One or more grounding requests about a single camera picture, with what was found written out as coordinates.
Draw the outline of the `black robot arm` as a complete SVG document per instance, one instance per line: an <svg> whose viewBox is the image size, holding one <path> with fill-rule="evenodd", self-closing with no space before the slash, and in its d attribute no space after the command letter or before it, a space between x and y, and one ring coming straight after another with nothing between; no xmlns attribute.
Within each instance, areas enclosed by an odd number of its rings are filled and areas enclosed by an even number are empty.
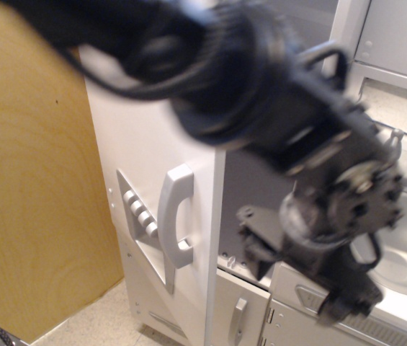
<svg viewBox="0 0 407 346"><path fill-rule="evenodd" d="M395 152L344 96L340 47L303 50L263 1L10 1L70 65L121 97L167 99L194 139L242 148L296 187L278 213L238 213L248 266L286 262L325 288L322 325L383 299L368 272L401 217Z"/></svg>

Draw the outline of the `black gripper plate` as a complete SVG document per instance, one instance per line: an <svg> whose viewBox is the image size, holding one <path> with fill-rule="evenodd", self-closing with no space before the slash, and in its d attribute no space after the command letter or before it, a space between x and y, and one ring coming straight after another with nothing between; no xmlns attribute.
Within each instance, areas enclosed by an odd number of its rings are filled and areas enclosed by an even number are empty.
<svg viewBox="0 0 407 346"><path fill-rule="evenodd" d="M240 208L247 268L261 280L272 265L284 262L328 291L318 310L318 324L333 326L348 316L369 316L383 293L368 276L370 265L352 259L350 243L314 241L296 210L280 213L254 205Z"/></svg>

